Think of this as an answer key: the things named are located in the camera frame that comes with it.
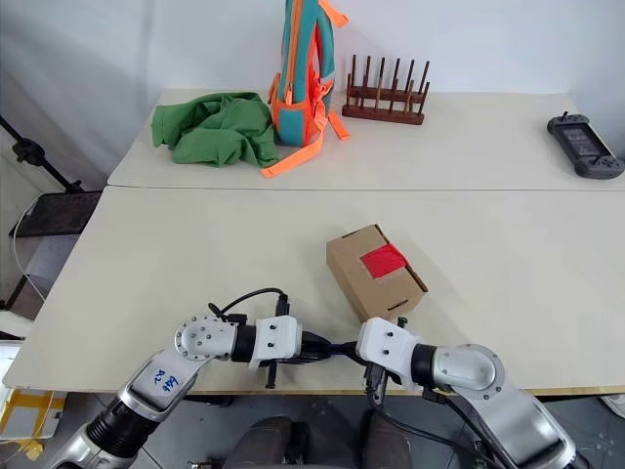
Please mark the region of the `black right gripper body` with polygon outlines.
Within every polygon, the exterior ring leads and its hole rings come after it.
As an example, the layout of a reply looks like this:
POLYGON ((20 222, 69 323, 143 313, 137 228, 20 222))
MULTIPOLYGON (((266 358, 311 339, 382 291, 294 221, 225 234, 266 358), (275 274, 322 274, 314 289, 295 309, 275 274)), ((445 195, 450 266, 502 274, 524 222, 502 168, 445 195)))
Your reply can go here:
POLYGON ((388 373, 380 365, 370 362, 365 368, 365 391, 372 406, 382 406, 387 392, 388 373))

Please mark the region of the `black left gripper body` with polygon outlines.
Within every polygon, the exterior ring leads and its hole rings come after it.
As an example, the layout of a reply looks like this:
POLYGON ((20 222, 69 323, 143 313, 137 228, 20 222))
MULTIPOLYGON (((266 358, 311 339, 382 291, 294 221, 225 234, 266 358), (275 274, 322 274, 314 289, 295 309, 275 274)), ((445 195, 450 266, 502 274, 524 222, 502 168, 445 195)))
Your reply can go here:
POLYGON ((269 361, 266 388, 273 390, 277 375, 277 368, 280 364, 307 364, 315 360, 314 338, 308 331, 302 333, 300 349, 293 358, 278 359, 269 361))

